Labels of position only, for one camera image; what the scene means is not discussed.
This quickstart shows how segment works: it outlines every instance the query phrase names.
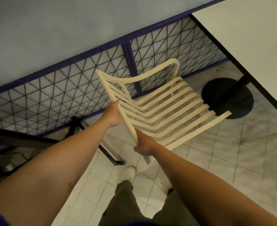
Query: person's left arm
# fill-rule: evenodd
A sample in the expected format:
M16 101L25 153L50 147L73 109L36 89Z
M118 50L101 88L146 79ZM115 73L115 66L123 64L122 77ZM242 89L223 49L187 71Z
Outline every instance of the person's left arm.
M10 225L53 222L108 128L121 122L118 103L111 103L93 125L47 148L0 183L0 215Z

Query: white chair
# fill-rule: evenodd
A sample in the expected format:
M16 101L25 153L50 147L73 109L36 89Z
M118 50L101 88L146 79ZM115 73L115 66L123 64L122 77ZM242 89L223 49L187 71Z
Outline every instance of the white chair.
M175 66L168 83L136 101L131 98L125 84L146 79L171 64ZM177 77L179 65L177 59L169 59L131 78L116 78L96 70L111 101L120 99L119 113L136 143L138 137L133 125L143 128L142 131L149 136L160 138L158 143L172 150L231 115L227 111L219 117L214 116L215 112L208 110L209 106L203 104L200 96L180 76ZM119 84L123 92L111 83ZM171 136L164 138L171 131ZM145 157L145 160L150 163L154 158Z

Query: round black table base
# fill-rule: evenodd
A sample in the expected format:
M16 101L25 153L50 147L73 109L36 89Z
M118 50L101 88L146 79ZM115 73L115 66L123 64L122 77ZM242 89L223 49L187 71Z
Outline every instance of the round black table base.
M208 104L211 109L216 100L236 82L236 80L230 78L217 78L209 81L201 92L204 103ZM246 116L252 110L253 105L254 98L252 93L246 86L243 86L226 103L218 108L214 107L214 111L219 116L230 110L232 114L227 119L238 119Z

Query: white shoe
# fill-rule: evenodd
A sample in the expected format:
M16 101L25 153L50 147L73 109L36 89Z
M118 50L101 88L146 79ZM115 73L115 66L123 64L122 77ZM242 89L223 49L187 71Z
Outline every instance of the white shoe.
M129 181L131 184L134 181L134 178L136 176L136 169L135 167L127 167L124 172L122 173L122 181Z

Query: wire mesh panel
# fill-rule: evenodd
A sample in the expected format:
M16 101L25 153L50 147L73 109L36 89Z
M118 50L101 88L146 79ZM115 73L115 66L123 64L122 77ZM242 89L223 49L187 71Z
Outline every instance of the wire mesh panel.
M37 135L105 108L109 101L96 74L130 77L121 45L0 94L0 128ZM126 85L132 96L135 86Z
M138 74L170 58L180 62L178 76L189 74L226 56L193 22L186 18L130 41ZM173 66L141 81L143 91L170 80Z

